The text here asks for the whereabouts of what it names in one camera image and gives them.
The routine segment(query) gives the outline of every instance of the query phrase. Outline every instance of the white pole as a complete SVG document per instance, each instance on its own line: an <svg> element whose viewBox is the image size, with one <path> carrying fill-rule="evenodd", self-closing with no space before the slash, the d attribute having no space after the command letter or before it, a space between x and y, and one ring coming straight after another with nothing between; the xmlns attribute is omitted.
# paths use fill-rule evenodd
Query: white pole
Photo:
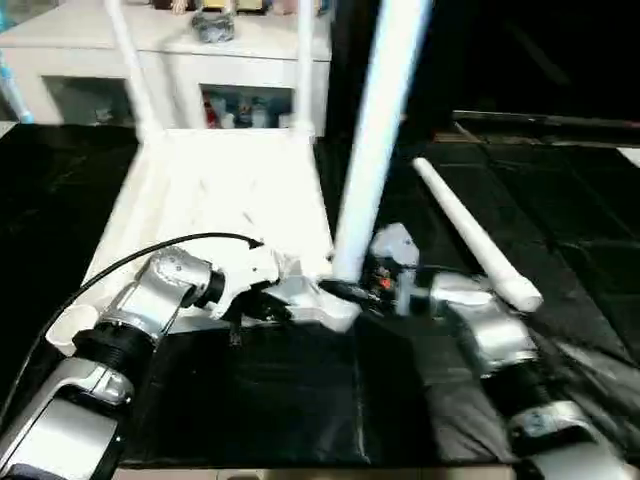
<svg viewBox="0 0 640 480"><path fill-rule="evenodd" d="M144 142L149 137L162 133L162 126L153 109L151 95L144 80L138 53L131 40L131 34L122 13L120 0L105 0L104 6L111 20L116 45L120 50L122 60L129 74L127 90L132 102L138 139Z"/></svg>
<svg viewBox="0 0 640 480"><path fill-rule="evenodd" d="M224 13L236 14L236 0L225 0Z"/></svg>
<svg viewBox="0 0 640 480"><path fill-rule="evenodd" d="M383 0L380 5L338 223L333 260L338 279L360 279L432 5L432 0Z"/></svg>
<svg viewBox="0 0 640 480"><path fill-rule="evenodd" d="M413 166L486 272L495 291L518 310L535 312L542 304L542 295L533 283L511 265L431 163L416 158Z"/></svg>
<svg viewBox="0 0 640 480"><path fill-rule="evenodd" d="M315 128L311 119L315 15L314 0L298 1L298 63L293 127L296 133L301 133L309 138L315 136Z"/></svg>

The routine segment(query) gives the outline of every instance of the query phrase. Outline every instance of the white shelf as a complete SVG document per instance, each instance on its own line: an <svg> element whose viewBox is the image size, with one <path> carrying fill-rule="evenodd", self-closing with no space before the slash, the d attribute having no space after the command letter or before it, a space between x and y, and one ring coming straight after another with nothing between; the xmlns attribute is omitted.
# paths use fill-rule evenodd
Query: white shelf
<svg viewBox="0 0 640 480"><path fill-rule="evenodd" d="M192 13L174 15L150 5L123 6L138 50L196 55L293 60L297 55L296 16L239 15L236 37L227 43L203 44L196 38ZM330 19L316 19L313 56L330 61ZM113 49L109 19L97 0L70 0L60 7L0 34L0 48L48 47Z"/></svg>

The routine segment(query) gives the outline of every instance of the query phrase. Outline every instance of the black tablecloth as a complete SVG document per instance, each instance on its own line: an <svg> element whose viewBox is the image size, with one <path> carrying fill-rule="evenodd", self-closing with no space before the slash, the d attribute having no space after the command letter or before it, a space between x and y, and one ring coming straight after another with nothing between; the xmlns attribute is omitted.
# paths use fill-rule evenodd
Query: black tablecloth
<svg viewBox="0 0 640 480"><path fill-rule="evenodd" d="M111 127L19 125L0 139L2 400L37 332L82 282L136 149L130 129ZM37 357L25 387L58 358L46 347Z"/></svg>
<svg viewBox="0 0 640 480"><path fill-rule="evenodd" d="M18 280L4 297L11 342L0 392L30 336L79 283L135 150L133 135L114 129L21 127L0 141L3 159L16 144L24 156L12 150L15 160L4 162L10 201L0 207L0 240ZM398 147L379 225L403 222L424 263L469 271L478 269L473 258L409 167L417 155L434 162L542 291L545 304L527 322L550 381L637 461L640 220L632 200L640 170L615 150ZM335 226L348 146L320 143L316 156ZM224 332L209 331L162 343L137 398L125 465L511 460L496 413L429 318L362 316L345 335L317 325L253 329L243 341L231 349ZM51 365L43 357L32 383Z"/></svg>

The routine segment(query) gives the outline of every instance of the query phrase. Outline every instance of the white cylinder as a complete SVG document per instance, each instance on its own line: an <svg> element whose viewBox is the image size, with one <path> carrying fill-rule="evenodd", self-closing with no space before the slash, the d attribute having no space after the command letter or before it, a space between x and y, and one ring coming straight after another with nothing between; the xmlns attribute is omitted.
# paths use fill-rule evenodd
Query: white cylinder
<svg viewBox="0 0 640 480"><path fill-rule="evenodd" d="M432 4L383 0L380 5L338 223L333 260L338 279L360 279Z"/></svg>
<svg viewBox="0 0 640 480"><path fill-rule="evenodd" d="M93 328L98 317L98 310L91 305L71 305L47 331L47 341L70 357L76 351L73 344L75 334Z"/></svg>
<svg viewBox="0 0 640 480"><path fill-rule="evenodd" d="M495 291L520 311L537 310L542 304L538 289L511 265L433 165L424 158L416 158L413 166L486 272Z"/></svg>
<svg viewBox="0 0 640 480"><path fill-rule="evenodd" d="M314 0L298 1L298 63L297 83L294 99L294 129L309 137L315 135L311 118L311 95L313 82L313 23L315 21Z"/></svg>
<svg viewBox="0 0 640 480"><path fill-rule="evenodd" d="M121 0L105 0L104 6L111 20L116 45L124 61L128 73L126 82L132 103L133 114L136 119L138 139L142 142L150 136L162 132L162 126L156 117L151 101L149 89L144 80L138 53L131 40L131 34L122 13Z"/></svg>

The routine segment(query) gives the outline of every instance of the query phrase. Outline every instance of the white stand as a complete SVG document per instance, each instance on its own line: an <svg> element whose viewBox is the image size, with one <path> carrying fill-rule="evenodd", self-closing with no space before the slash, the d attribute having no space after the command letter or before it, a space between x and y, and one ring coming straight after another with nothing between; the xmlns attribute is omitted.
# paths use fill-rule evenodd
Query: white stand
<svg viewBox="0 0 640 480"><path fill-rule="evenodd" d="M328 271L325 259L332 243L308 128L311 88L307 82L312 60L306 43L311 42L312 32L300 32L305 46L298 60L301 75L296 108L302 110L296 113L294 129L163 130L120 0L105 0L105 6L128 71L141 146L86 278L151 244L205 231L242 233L262 240L280 253L299 257L303 273L311 278ZM299 24L312 26L313 17L303 18L303 13L312 16L313 9L301 8L300 12ZM182 246L230 269L248 248L244 242L225 239ZM140 266L141 262L134 262L121 268L76 305L105 306ZM185 330L180 318L175 328Z"/></svg>

